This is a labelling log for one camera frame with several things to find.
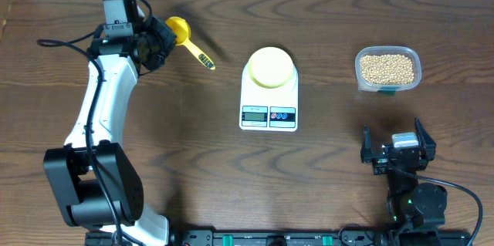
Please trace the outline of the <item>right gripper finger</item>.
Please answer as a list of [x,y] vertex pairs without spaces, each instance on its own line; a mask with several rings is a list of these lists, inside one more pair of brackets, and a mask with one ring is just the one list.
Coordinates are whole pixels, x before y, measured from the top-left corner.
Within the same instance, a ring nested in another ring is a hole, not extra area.
[[414,119],[414,127],[422,155],[427,161],[434,160],[437,147],[436,142],[426,132],[425,128],[421,124],[421,121],[417,117]]
[[373,163],[375,159],[371,142],[371,132],[367,125],[364,126],[364,141],[360,150],[360,158],[362,163]]

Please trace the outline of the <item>yellow measuring scoop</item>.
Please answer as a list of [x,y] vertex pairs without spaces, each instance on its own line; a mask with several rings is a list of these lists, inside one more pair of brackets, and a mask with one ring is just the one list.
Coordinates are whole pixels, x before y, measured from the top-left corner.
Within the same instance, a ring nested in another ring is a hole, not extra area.
[[165,24],[176,35],[175,44],[184,46],[205,68],[215,70],[216,66],[209,56],[191,41],[191,27],[185,19],[172,16],[165,20]]

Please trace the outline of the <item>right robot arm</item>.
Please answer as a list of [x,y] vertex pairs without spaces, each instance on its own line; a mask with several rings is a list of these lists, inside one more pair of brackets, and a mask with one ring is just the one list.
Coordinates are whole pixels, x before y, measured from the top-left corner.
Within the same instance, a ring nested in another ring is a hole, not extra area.
[[430,180],[418,181],[435,158],[436,142],[414,121],[414,132],[396,133],[389,144],[376,148],[371,131],[364,127],[360,151],[363,163],[372,165],[373,174],[385,175],[388,183],[387,208],[395,226],[374,235],[375,245],[440,245],[438,227],[445,223],[447,190]]

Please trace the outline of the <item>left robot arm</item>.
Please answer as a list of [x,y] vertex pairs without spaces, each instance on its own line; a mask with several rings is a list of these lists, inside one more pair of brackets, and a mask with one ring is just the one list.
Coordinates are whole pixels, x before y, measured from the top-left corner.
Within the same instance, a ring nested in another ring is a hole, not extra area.
[[70,227],[94,233],[88,245],[170,245],[169,220],[144,202],[142,181],[124,153],[130,96],[142,68],[163,66],[175,34],[161,19],[107,23],[90,34],[86,50],[64,46],[88,61],[89,79],[78,119],[60,148],[49,149],[43,168],[59,211]]

